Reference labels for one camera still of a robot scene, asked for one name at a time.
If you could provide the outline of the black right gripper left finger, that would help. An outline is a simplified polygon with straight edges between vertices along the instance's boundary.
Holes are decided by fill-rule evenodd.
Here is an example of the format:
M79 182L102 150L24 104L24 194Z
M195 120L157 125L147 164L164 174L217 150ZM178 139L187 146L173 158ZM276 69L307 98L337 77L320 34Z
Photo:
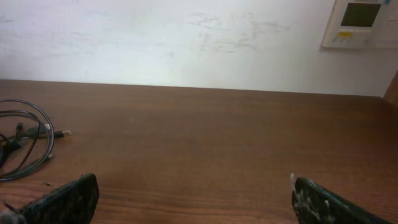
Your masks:
M27 223L89 224L100 196L94 174L82 175L19 209Z

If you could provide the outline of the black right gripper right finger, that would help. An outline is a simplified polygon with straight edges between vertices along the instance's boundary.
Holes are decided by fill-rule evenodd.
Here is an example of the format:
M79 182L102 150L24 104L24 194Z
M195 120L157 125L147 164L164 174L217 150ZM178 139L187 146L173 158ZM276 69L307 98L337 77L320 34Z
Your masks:
M292 182L292 206L300 224L389 224L310 179Z

